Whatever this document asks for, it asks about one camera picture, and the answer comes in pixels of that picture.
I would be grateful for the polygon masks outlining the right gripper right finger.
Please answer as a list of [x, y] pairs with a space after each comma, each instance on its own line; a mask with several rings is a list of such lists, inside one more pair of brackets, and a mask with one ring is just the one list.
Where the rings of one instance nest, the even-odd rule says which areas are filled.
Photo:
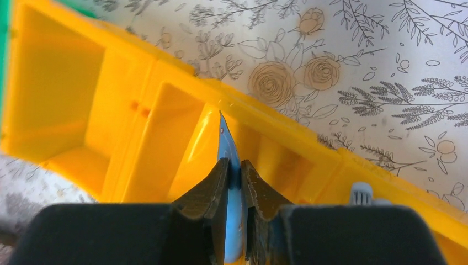
[[241, 163], [250, 264], [446, 264], [428, 225], [399, 205], [293, 204]]

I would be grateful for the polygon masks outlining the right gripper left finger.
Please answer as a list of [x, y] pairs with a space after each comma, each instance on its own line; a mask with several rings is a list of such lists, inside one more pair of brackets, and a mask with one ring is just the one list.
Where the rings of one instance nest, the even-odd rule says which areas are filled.
[[55, 204], [20, 237], [9, 264], [223, 264], [227, 158], [172, 203]]

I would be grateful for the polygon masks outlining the blue toothpaste tube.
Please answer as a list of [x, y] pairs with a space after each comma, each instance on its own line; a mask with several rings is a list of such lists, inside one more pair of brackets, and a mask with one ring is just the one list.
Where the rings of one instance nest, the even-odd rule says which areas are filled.
[[225, 262], [239, 260], [243, 253], [243, 199], [241, 183], [241, 162], [237, 147], [222, 113], [219, 123], [217, 158], [228, 158], [228, 196], [225, 233]]

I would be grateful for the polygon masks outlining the packaged toothbrush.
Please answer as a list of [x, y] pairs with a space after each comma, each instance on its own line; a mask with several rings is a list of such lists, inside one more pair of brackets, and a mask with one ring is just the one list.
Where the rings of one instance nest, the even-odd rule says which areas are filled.
[[354, 206], [383, 206], [391, 205], [391, 202], [384, 198], [374, 198], [371, 185], [365, 182], [355, 182], [350, 190], [348, 204]]

